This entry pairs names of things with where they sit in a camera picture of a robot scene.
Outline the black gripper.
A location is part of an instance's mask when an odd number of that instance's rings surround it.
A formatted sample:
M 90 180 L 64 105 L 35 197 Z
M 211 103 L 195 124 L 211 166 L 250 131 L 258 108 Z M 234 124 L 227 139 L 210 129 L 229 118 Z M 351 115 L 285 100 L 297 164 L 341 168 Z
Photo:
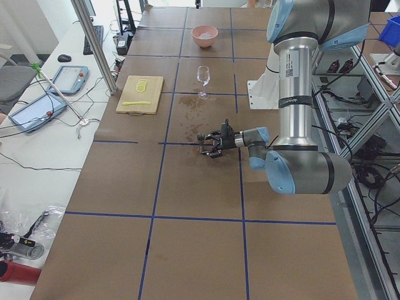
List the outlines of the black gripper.
M 241 133 L 239 131 L 235 131 L 229 125 L 229 119 L 226 119 L 225 122 L 221 124 L 221 131 L 211 131 L 205 137 L 206 141 L 211 139 L 219 141 L 217 148 L 210 151 L 202 151 L 201 154 L 209 156 L 212 159 L 219 158 L 223 155 L 222 150 L 239 147 L 236 145 L 236 138 L 241 139 Z

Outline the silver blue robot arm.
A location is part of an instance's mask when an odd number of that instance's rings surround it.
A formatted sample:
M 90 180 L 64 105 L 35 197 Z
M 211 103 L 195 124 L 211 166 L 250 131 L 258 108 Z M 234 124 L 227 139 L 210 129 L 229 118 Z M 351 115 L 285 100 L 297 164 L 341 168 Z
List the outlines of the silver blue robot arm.
M 265 127 L 235 131 L 228 123 L 211 132 L 207 152 L 217 158 L 225 149 L 246 147 L 252 169 L 265 170 L 280 194 L 330 194 L 352 177 L 347 159 L 321 152 L 311 137 L 312 55 L 355 46 L 366 38 L 369 1 L 278 1 L 269 18 L 267 40 L 279 58 L 280 133 L 268 149 Z

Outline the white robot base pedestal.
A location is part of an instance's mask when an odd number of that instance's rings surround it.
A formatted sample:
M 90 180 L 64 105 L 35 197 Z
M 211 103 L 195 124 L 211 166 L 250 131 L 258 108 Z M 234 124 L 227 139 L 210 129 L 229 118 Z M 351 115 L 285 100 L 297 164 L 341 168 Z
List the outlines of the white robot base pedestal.
M 278 109 L 279 56 L 271 45 L 266 68 L 256 81 L 247 82 L 250 109 Z

